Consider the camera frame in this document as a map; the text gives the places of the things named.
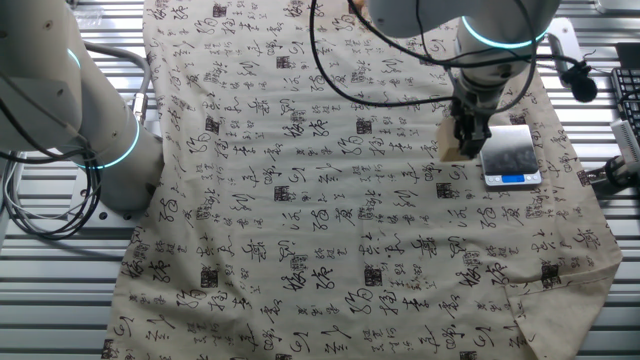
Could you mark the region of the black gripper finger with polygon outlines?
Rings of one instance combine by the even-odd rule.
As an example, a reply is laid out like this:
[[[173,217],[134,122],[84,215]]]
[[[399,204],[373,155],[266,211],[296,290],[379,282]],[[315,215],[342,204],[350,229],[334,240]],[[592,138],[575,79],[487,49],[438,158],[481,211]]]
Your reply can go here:
[[[469,156],[465,153],[465,150],[464,150],[464,145],[465,145],[464,131],[462,130],[459,124],[454,125],[453,136],[454,136],[455,145],[456,145],[455,153],[457,154],[458,157],[462,159],[468,159]]]
[[[476,158],[479,155],[486,140],[491,136],[492,133],[487,124],[482,124],[474,128],[469,145],[469,157],[471,159]]]

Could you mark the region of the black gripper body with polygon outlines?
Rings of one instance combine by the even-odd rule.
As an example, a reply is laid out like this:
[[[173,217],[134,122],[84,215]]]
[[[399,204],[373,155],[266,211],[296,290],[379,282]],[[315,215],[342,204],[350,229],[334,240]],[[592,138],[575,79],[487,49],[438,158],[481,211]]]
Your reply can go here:
[[[475,93],[453,94],[450,113],[456,129],[487,129],[491,108],[480,103]]]

